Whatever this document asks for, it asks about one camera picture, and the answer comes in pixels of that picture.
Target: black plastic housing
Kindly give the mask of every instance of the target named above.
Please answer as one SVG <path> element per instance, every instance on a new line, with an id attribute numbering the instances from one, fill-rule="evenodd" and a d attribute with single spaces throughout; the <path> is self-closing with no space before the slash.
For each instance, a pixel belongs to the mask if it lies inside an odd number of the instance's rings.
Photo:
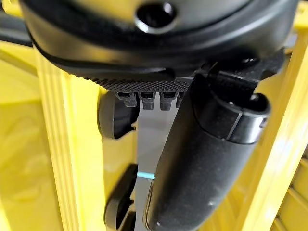
<path id="1" fill-rule="evenodd" d="M 273 54 L 291 29 L 298 0 L 251 0 L 213 24 L 159 36 L 126 30 L 62 0 L 20 3 L 35 46 L 63 70 L 98 80 L 171 81 L 207 59 Z"/>

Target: black rubber grip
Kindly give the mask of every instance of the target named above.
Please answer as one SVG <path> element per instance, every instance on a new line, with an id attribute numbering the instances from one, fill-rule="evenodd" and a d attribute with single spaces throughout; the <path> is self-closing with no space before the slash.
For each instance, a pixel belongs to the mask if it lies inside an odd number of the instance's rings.
<path id="1" fill-rule="evenodd" d="M 263 95 L 242 108 L 206 85 L 196 78 L 171 128 L 143 216 L 150 230 L 195 231 L 202 225 L 241 173 L 270 112 Z"/>

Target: round hole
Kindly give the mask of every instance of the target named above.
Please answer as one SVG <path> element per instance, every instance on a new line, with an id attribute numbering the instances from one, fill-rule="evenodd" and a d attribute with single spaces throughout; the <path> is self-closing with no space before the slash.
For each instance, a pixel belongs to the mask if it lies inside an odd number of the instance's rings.
<path id="1" fill-rule="evenodd" d="M 139 7 L 136 26 L 145 33 L 163 34 L 175 26 L 176 10 L 170 3 L 149 3 Z"/>

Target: yellow plastic bar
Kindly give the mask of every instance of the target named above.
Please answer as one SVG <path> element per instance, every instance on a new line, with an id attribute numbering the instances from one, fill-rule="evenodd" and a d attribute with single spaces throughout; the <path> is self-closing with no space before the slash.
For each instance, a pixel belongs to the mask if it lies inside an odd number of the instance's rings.
<path id="1" fill-rule="evenodd" d="M 0 230 L 62 231 L 31 56 L 32 48 L 0 42 Z"/>
<path id="2" fill-rule="evenodd" d="M 111 191 L 136 162 L 136 133 L 100 135 L 97 105 L 106 90 L 71 76 L 37 51 L 38 77 L 64 231 L 104 231 Z"/>
<path id="3" fill-rule="evenodd" d="M 2 0 L 2 7 L 4 11 L 16 17 L 23 17 L 18 0 Z"/>
<path id="4" fill-rule="evenodd" d="M 287 231 L 285 229 L 285 227 L 283 226 L 283 224 L 281 223 L 281 221 L 278 218 L 275 218 L 274 220 L 274 225 L 276 226 L 276 228 L 278 229 L 278 231 Z"/>
<path id="5" fill-rule="evenodd" d="M 308 2 L 301 1 L 298 5 L 294 29 L 295 30 L 307 30 L 308 22 Z"/>

